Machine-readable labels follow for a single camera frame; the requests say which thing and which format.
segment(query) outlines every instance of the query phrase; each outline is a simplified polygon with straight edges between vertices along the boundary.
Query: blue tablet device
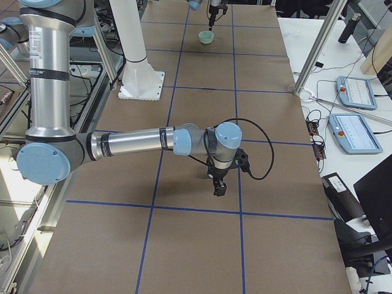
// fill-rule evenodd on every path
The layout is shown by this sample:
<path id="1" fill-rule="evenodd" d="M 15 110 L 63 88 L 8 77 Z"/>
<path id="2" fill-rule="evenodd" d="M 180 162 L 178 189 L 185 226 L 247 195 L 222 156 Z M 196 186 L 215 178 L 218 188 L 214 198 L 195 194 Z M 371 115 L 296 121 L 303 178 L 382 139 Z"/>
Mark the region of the blue tablet device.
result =
<path id="1" fill-rule="evenodd" d="M 338 77 L 336 88 L 342 104 L 368 110 L 377 109 L 370 81 L 365 78 Z"/>
<path id="2" fill-rule="evenodd" d="M 348 154 L 377 154 L 380 143 L 363 116 L 357 114 L 330 115 L 330 127 L 341 148 Z"/>

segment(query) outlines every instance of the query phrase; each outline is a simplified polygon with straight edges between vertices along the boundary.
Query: white table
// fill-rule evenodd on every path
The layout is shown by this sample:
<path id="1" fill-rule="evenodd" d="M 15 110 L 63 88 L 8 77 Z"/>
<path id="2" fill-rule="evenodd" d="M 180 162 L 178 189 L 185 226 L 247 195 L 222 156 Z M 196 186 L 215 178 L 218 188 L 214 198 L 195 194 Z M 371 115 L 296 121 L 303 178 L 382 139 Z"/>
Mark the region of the white table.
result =
<path id="1" fill-rule="evenodd" d="M 290 65 L 293 72 L 300 72 L 305 60 L 312 48 L 315 38 L 321 28 L 323 20 L 304 20 L 296 18 L 279 18 L 279 24 L 281 27 L 282 35 L 284 37 L 285 47 L 290 58 Z M 346 44 L 341 44 L 337 40 L 344 29 L 344 22 L 338 21 L 329 36 L 321 55 L 318 58 L 318 62 L 324 63 L 323 68 L 331 67 L 344 67 L 352 62 L 358 61 L 358 58 L 362 56 L 360 48 L 356 44 L 353 37 L 350 37 Z M 331 80 L 334 81 L 338 76 L 358 77 L 358 78 L 375 78 L 374 75 L 363 75 L 360 69 L 362 62 L 365 60 L 364 57 L 359 59 L 358 62 L 351 64 L 343 69 L 330 69 L 322 70 L 319 73 L 312 73 L 308 81 L 305 84 L 305 88 L 312 90 L 316 93 L 317 81 L 319 80 Z M 385 95 L 381 82 L 378 79 L 371 81 L 373 92 L 375 95 Z M 301 99 L 308 99 L 307 93 L 301 94 Z M 331 82 L 321 81 L 318 84 L 318 98 L 329 100 L 333 102 L 336 98 L 336 84 Z M 389 97 L 376 97 L 378 109 L 369 111 L 371 114 L 380 116 L 386 119 L 392 119 L 392 101 Z M 326 118 L 329 112 L 321 107 L 316 102 L 303 102 L 303 106 L 310 110 L 318 109 L 322 112 L 322 117 Z M 332 113 L 346 113 L 346 111 L 334 107 Z M 308 111 L 304 108 L 304 115 L 307 116 Z M 367 123 L 373 132 L 383 132 L 392 129 L 392 125 L 387 126 L 377 121 L 366 118 Z M 321 176 L 328 175 L 333 172 L 337 172 L 339 176 L 346 183 L 347 187 L 355 195 L 353 189 L 354 183 L 356 183 L 362 176 L 368 171 L 372 170 L 382 160 L 392 154 L 392 133 L 377 135 L 377 139 L 380 142 L 383 152 L 375 155 L 348 155 L 341 150 L 337 141 L 333 138 L 333 134 L 329 127 L 326 127 L 327 119 L 320 121 L 318 128 L 322 137 L 326 139 L 326 159 L 324 160 L 324 168 L 321 172 Z M 352 220 L 349 222 L 354 229 L 359 232 L 368 230 L 360 220 Z M 362 279 L 362 284 L 365 285 L 365 279 Z M 392 275 L 373 277 L 372 282 L 374 284 L 369 288 L 369 293 L 377 291 L 388 291 L 392 292 Z"/>

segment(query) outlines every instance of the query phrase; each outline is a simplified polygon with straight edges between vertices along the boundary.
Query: green bowl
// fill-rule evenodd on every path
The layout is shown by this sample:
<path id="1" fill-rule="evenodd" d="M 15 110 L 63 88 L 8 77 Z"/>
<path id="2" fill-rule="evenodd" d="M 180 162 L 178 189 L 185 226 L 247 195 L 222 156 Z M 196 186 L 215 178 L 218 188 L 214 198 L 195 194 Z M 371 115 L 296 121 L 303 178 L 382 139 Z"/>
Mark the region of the green bowl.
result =
<path id="1" fill-rule="evenodd" d="M 211 31 L 202 31 L 198 33 L 198 39 L 202 44 L 210 44 L 214 40 L 214 33 Z"/>

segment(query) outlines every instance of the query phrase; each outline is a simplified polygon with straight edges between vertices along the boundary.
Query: black monitor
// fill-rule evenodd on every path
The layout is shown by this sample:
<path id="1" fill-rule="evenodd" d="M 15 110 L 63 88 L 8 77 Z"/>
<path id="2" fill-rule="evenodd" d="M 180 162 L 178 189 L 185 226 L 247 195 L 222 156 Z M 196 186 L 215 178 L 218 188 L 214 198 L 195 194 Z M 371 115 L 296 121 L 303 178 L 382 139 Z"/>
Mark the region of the black monitor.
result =
<path id="1" fill-rule="evenodd" d="M 392 155 L 356 182 L 354 189 L 377 237 L 357 232 L 339 219 L 335 220 L 335 229 L 345 265 L 366 277 L 378 259 L 392 256 Z M 388 273 L 384 259 L 374 274 Z"/>

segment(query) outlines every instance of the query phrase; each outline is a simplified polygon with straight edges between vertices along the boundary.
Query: table surface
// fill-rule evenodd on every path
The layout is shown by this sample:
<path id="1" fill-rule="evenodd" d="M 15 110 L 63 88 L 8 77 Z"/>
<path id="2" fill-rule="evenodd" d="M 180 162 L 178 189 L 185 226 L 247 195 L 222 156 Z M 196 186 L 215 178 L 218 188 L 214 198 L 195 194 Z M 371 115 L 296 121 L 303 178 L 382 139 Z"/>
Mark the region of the table surface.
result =
<path id="1" fill-rule="evenodd" d="M 229 6 L 202 45 L 205 9 L 149 2 L 142 30 L 149 62 L 166 73 L 160 101 L 113 92 L 97 129 L 249 118 L 274 142 L 271 174 L 233 170 L 218 198 L 204 166 L 172 153 L 86 164 L 29 293 L 349 293 L 275 10 Z M 240 126 L 262 175 L 270 148 Z"/>
<path id="2" fill-rule="evenodd" d="M 279 18 L 279 24 L 281 26 L 282 35 L 284 37 L 287 54 L 290 59 L 290 65 L 293 72 L 300 72 L 303 64 L 306 60 L 308 53 L 314 43 L 314 40 L 318 34 L 319 29 L 322 26 L 322 20 L 300 20 L 292 18 Z M 322 53 L 318 59 L 319 62 L 324 63 L 324 68 L 331 67 L 345 67 L 338 69 L 323 70 L 317 73 L 312 73 L 305 84 L 305 88 L 310 89 L 314 93 L 317 93 L 317 82 L 319 80 L 331 80 L 336 81 L 337 77 L 347 76 L 357 78 L 368 78 L 374 79 L 375 75 L 363 75 L 360 69 L 362 62 L 365 60 L 360 48 L 351 36 L 346 44 L 341 44 L 337 40 L 343 31 L 345 24 L 343 21 L 338 21 L 328 38 Z M 384 95 L 384 90 L 381 82 L 378 79 L 372 80 L 371 85 L 373 92 L 376 95 Z M 301 98 L 306 100 L 309 96 L 308 93 L 301 94 Z M 332 82 L 321 81 L 318 84 L 318 97 L 324 100 L 334 101 L 336 98 L 336 84 Z M 376 115 L 382 118 L 392 119 L 392 101 L 389 97 L 376 97 L 378 109 L 374 111 L 366 111 L 372 115 Z M 326 118 L 329 112 L 321 107 L 316 102 L 302 102 L 302 105 L 309 108 L 310 110 L 318 109 L 322 112 L 322 117 Z M 334 107 L 332 113 L 348 113 L 345 110 Z M 304 110 L 304 116 L 308 114 L 307 110 Z M 392 129 L 392 125 L 385 125 L 378 121 L 374 121 L 365 118 L 373 132 L 382 132 L 385 130 Z M 337 172 L 339 176 L 346 183 L 351 192 L 355 195 L 353 185 L 367 172 L 372 170 L 382 160 L 392 154 L 392 133 L 377 135 L 377 139 L 380 142 L 383 152 L 380 154 L 366 154 L 366 155 L 349 155 L 343 152 L 339 147 L 330 128 L 326 128 L 327 120 L 321 120 L 319 131 L 320 134 L 326 138 L 326 160 L 324 167 L 321 172 L 321 176 L 328 175 L 333 172 Z M 349 222 L 349 224 L 359 232 L 369 231 L 374 233 L 372 229 L 365 227 L 360 220 L 355 219 Z M 392 292 L 392 275 L 375 277 L 373 280 L 374 284 L 371 285 L 369 293 L 375 291 L 389 291 Z"/>

